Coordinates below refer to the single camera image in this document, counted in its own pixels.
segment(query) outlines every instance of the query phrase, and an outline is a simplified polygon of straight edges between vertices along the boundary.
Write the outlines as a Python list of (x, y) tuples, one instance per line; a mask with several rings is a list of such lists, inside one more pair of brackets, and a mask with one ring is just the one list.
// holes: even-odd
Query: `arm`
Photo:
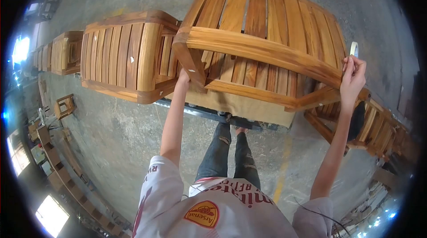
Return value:
[(343, 71), (345, 73), (339, 89), (341, 95), (341, 112), (334, 138), (314, 179), (310, 200), (329, 196), (344, 155), (345, 145), (347, 144), (348, 129), (350, 128), (354, 103), (366, 82), (365, 61), (357, 59), (354, 56), (349, 56), (344, 59), (344, 62)]
[(184, 69), (179, 73), (172, 102), (161, 137), (160, 155), (168, 158), (177, 167), (181, 157), (182, 122), (184, 118), (185, 95), (189, 88), (189, 77)]

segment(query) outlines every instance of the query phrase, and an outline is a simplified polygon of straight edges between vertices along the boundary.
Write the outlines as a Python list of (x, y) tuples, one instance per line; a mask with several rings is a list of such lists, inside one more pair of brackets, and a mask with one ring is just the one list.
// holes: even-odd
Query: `concrete floor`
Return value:
[[(377, 100), (397, 113), (406, 77), (418, 65), (412, 36), (395, 0), (312, 0), (338, 19), (349, 46), (359, 43), (360, 58), (368, 62), (367, 87)], [(62, 0), (48, 22), (45, 42), (68, 30), (121, 13), (160, 9), (183, 19), (192, 0)], [(167, 108), (138, 105), (81, 87), (73, 75), (44, 73), (50, 101), (73, 93), (78, 109), (62, 120), (74, 137), (73, 149), (98, 192), (126, 219), (133, 222), (149, 160), (159, 150)], [(184, 116), (181, 176), (188, 189), (211, 141), (216, 122)], [(248, 133), (263, 192), (276, 200), (292, 220), (295, 202), (308, 200), (310, 188), (328, 143), (296, 115), (291, 131)], [(234, 173), (235, 135), (229, 154), (229, 175)], [(344, 158), (331, 198), (334, 218), (340, 219), (366, 194), (376, 159), (352, 150)]]

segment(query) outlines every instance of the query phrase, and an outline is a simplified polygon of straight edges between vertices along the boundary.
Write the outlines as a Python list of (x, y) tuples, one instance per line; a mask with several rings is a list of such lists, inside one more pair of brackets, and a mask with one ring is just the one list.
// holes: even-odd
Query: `white tape piece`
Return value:
[(359, 58), (359, 45), (357, 42), (351, 43), (350, 54), (354, 55), (356, 58)]

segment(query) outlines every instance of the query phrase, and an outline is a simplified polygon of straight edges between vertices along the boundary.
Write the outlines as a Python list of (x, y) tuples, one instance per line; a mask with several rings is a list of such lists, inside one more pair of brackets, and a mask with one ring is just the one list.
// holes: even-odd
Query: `jeans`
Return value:
[[(195, 181), (209, 177), (227, 177), (228, 150), (232, 142), (230, 124), (218, 123), (213, 135), (212, 142), (197, 170)], [(236, 164), (234, 178), (246, 179), (255, 187), (261, 189), (258, 171), (252, 157), (251, 149), (248, 146), (246, 134), (239, 133), (237, 139), (236, 154), (234, 155)]]

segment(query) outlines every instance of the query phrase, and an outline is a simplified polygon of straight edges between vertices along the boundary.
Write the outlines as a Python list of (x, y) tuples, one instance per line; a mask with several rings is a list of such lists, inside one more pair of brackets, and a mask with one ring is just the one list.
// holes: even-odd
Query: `hand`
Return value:
[(185, 72), (185, 69), (182, 67), (181, 67), (181, 70), (179, 71), (178, 83), (182, 83), (185, 86), (189, 86), (189, 76)]
[(341, 110), (353, 110), (357, 96), (366, 83), (366, 62), (353, 55), (344, 58), (344, 76), (342, 77), (339, 93), (341, 94)]

